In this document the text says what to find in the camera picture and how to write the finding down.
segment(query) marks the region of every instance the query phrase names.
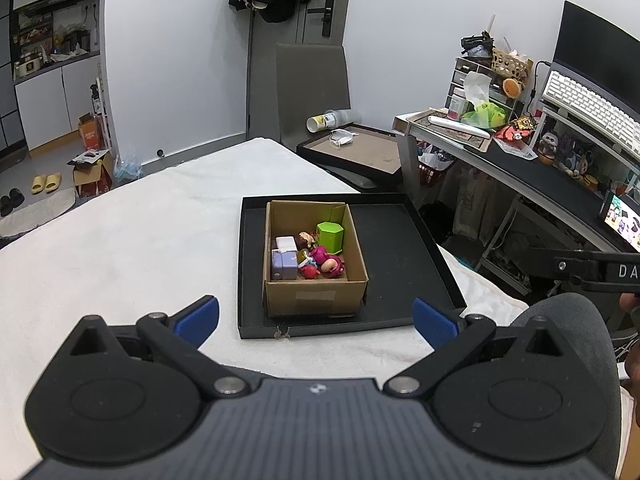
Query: door handle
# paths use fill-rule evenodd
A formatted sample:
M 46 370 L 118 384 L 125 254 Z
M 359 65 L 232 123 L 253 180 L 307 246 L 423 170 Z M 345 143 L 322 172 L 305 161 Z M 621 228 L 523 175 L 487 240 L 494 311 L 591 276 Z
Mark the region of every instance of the door handle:
M 307 14 L 322 14 L 322 37 L 331 37 L 331 23 L 334 20 L 334 1 L 324 0 L 324 7 L 307 9 Z

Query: blue gripper pad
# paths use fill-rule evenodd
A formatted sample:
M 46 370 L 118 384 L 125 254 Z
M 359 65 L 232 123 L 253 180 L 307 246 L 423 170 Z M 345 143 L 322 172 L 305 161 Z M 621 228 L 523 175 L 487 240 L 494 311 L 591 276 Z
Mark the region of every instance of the blue gripper pad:
M 440 348 L 460 332 L 455 322 L 420 298 L 414 301 L 414 326 L 434 349 Z
M 193 309 L 174 326 L 175 335 L 199 348 L 218 326 L 220 306 L 213 296 L 205 296 L 188 309 Z

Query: red basket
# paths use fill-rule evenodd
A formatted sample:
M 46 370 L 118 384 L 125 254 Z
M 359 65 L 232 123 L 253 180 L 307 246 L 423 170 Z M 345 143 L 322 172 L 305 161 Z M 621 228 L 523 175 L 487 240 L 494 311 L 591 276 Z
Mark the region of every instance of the red basket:
M 421 141 L 418 143 L 418 146 L 422 149 L 428 148 L 429 143 L 425 141 Z M 447 174 L 447 171 L 451 169 L 449 166 L 446 170 L 439 171 L 434 170 L 431 166 L 427 166 L 425 163 L 418 161 L 418 174 L 420 175 L 420 185 L 425 187 L 433 187 L 437 183 L 439 183 L 444 176 Z

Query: white blanket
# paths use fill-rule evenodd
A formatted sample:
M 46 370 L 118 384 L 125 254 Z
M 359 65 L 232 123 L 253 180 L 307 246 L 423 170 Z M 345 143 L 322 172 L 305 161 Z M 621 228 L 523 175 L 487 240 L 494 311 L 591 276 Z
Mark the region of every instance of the white blanket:
M 132 324 L 204 294 L 220 324 L 201 350 L 222 364 L 284 377 L 376 377 L 431 351 L 412 327 L 285 340 L 241 340 L 236 327 L 243 196 L 354 192 L 276 142 L 255 139 L 112 190 L 0 251 L 0 479 L 39 458 L 22 410 L 33 383 L 85 314 Z M 510 323 L 526 305 L 446 251 L 469 310 Z

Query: person's hand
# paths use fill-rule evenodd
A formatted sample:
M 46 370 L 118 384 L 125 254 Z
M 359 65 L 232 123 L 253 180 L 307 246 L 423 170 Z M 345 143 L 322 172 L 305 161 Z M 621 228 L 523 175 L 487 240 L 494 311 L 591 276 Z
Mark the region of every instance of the person's hand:
M 640 298 L 633 294 L 622 294 L 620 296 L 620 307 L 626 312 L 631 312 L 640 305 Z M 631 380 L 629 388 L 631 395 L 636 400 L 636 424 L 640 426 L 640 344 L 636 343 L 631 347 L 625 360 L 626 374 Z

